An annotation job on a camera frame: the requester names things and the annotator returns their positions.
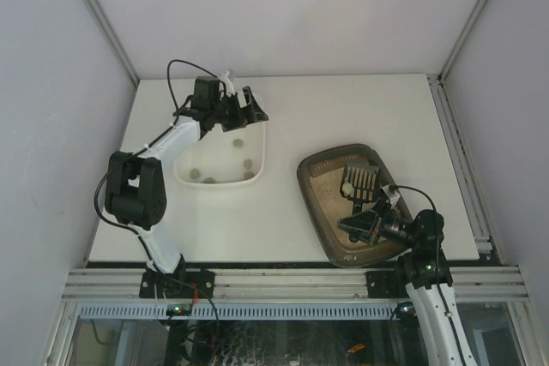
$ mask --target white table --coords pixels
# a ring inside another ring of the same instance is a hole
[[[194,80],[174,81],[178,101]],[[449,259],[478,259],[443,131],[425,75],[343,75],[237,79],[262,98],[269,114],[266,163],[250,186],[200,190],[165,170],[164,219],[187,261],[328,261],[299,192],[299,162],[323,149],[364,143],[375,149],[397,184],[426,191],[445,218]],[[142,81],[122,150],[151,141],[171,121],[166,81]],[[403,193],[410,212],[429,207]],[[101,222],[90,261],[145,261],[127,231]]]

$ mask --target small round object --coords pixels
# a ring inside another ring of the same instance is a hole
[[[190,171],[189,176],[191,179],[197,179],[200,177],[200,171],[198,169],[193,169]]]
[[[347,196],[350,196],[354,192],[354,187],[349,182],[343,183],[343,186],[341,186],[341,190],[343,190],[343,193]]]

